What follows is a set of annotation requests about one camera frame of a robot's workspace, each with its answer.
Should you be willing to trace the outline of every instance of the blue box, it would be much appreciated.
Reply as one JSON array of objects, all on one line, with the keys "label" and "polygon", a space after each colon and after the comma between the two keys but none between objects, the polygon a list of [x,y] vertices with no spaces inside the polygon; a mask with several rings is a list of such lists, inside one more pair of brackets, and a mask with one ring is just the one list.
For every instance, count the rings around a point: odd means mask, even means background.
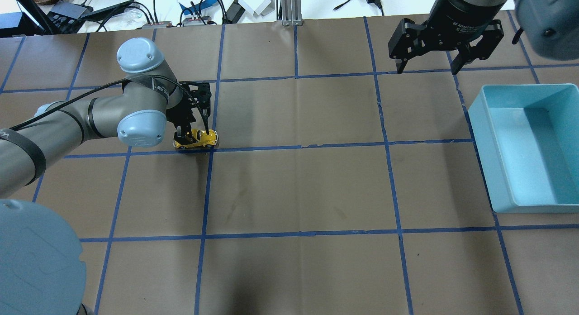
[{"label": "blue box", "polygon": [[495,212],[579,212],[577,86],[483,86],[469,116]]}]

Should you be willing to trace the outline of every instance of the robotic arm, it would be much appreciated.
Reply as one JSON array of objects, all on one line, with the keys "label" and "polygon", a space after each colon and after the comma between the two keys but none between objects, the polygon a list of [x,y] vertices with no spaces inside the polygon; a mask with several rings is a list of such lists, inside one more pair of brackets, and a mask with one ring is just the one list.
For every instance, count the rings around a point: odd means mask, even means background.
[{"label": "robotic arm", "polygon": [[[207,125],[209,83],[177,82],[163,53],[146,38],[125,42],[117,60],[126,78],[101,88],[122,83],[122,95],[79,100],[99,88],[68,102],[44,105],[33,119],[0,130],[0,156],[10,160],[0,165],[0,197],[32,183],[46,167],[90,139],[118,136],[130,146],[155,146],[171,121],[176,148],[218,144],[217,134]],[[199,109],[205,131],[191,128],[193,107]]]},{"label": "robotic arm", "polygon": [[[506,1],[436,0],[423,24],[402,19],[388,42],[397,72],[403,72],[413,57],[429,51],[458,50],[452,74],[477,58],[488,59],[504,37],[500,20],[493,18]],[[515,0],[515,9],[539,55],[559,60],[579,57],[579,0]]]}]

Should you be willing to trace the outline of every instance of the blue tray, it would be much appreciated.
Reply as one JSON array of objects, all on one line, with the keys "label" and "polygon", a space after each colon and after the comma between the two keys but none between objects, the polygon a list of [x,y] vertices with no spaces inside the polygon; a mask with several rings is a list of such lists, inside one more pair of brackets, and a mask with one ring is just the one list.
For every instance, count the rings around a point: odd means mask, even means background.
[{"label": "blue tray", "polygon": [[495,212],[579,212],[578,113],[573,84],[482,87],[469,116]]}]

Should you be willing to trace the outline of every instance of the light blue joint cap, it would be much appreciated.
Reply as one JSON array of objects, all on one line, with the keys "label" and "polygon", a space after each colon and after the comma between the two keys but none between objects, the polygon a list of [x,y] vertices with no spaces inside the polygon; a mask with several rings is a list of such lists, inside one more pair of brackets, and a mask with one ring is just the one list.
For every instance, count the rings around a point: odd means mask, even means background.
[{"label": "light blue joint cap", "polygon": [[124,117],[116,128],[119,140],[130,146],[150,148],[165,136],[167,117],[158,110],[140,110]]},{"label": "light blue joint cap", "polygon": [[116,60],[125,72],[147,72],[161,65],[165,55],[150,39],[133,38],[120,45]]},{"label": "light blue joint cap", "polygon": [[54,211],[0,200],[0,314],[76,314],[86,282],[81,252],[74,230]]},{"label": "light blue joint cap", "polygon": [[45,113],[47,111],[47,109],[52,106],[54,103],[58,103],[58,102],[64,102],[64,101],[55,101],[55,102],[51,102],[51,103],[47,103],[45,105],[42,105],[40,107],[38,107],[37,112],[34,114],[35,117],[42,115],[43,113]]}]

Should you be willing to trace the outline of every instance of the white floor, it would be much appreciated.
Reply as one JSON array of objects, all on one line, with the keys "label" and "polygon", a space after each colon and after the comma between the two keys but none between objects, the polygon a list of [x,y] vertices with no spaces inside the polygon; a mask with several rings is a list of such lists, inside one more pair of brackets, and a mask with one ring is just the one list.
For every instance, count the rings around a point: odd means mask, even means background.
[{"label": "white floor", "polygon": [[[67,0],[80,4],[85,0]],[[105,8],[127,0],[89,0],[87,5],[95,10]],[[137,0],[145,4],[153,11],[153,0]],[[335,18],[355,18],[360,16],[380,15],[380,11],[374,4],[367,4],[365,0],[351,0],[339,10],[333,8],[346,0],[302,0],[302,15],[304,19],[335,19]],[[435,0],[381,0],[386,15],[403,14],[428,14]],[[224,0],[227,9],[233,0]],[[45,12],[49,12],[52,6],[42,6]],[[503,10],[512,10],[513,0],[507,1]],[[0,10],[2,12],[18,11],[19,7],[15,0],[0,0]],[[157,16],[159,20],[170,20],[172,24],[178,24],[180,16],[180,6],[177,0],[157,0]],[[218,4],[203,10],[203,15],[211,16],[218,24],[221,24],[221,10]],[[271,22],[275,20],[275,12],[265,16],[251,15],[245,13],[239,23]],[[113,30],[130,30],[139,28],[145,24],[145,18],[139,10],[131,10],[109,20],[106,28]],[[98,24],[87,22],[79,32],[94,32]]]}]

